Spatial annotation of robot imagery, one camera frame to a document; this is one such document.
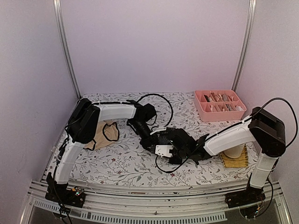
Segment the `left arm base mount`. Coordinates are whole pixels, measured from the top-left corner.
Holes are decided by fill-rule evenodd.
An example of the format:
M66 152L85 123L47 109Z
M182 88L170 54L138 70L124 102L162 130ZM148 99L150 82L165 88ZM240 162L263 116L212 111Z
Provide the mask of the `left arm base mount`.
M73 207L83 208L86 194L77 187L67 189L68 184L57 184L56 181L48 184L45 199L69 205Z

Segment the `navy striped underwear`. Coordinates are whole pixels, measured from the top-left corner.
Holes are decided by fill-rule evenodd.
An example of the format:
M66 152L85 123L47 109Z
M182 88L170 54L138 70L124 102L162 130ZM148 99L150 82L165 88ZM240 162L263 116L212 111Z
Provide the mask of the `navy striped underwear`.
M158 139L157 145L171 145L169 141L169 134L175 130L176 128L174 127L167 127L166 131L156 133Z

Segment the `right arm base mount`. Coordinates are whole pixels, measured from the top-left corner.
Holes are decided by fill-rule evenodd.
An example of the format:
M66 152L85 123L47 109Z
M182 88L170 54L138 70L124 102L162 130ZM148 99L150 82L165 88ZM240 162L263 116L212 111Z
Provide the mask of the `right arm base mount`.
M227 193L225 203L229 208L244 206L251 203L257 203L265 199L263 187L261 189L247 185L246 189Z

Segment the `beige underwear black trim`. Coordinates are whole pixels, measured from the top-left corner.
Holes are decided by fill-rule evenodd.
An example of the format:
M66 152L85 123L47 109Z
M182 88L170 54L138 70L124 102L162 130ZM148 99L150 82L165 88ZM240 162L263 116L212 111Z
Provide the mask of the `beige underwear black trim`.
M120 131L115 121L100 121L97 123L95 141L90 141L84 146L84 149L95 150L106 147L119 140Z

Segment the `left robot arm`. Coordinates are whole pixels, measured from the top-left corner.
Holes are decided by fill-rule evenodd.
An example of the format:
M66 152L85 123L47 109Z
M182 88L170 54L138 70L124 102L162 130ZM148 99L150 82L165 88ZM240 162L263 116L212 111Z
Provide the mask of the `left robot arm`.
M127 119L127 125L141 138L142 147L154 152L158 137L152 134L147 121L156 114L151 104L141 105L134 100L93 103L87 98L81 99L65 127L66 139L59 148L54 171L47 176L49 185L57 184L51 189L52 196L60 203L69 199L69 191L61 185L68 183L80 151L89 142L96 142L95 134L100 121Z

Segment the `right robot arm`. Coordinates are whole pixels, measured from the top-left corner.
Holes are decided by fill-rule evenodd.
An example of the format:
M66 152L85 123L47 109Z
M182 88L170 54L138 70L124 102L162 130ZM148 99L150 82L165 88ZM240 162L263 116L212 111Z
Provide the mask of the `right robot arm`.
M180 128L172 131L168 139L174 146L172 154L179 161L186 158L207 160L236 146L257 142L261 153L250 177L250 187L242 192L245 203L252 203L259 197L259 189L263 188L276 161L286 150L283 121L260 107L255 107L244 120L216 134L206 134L195 140Z

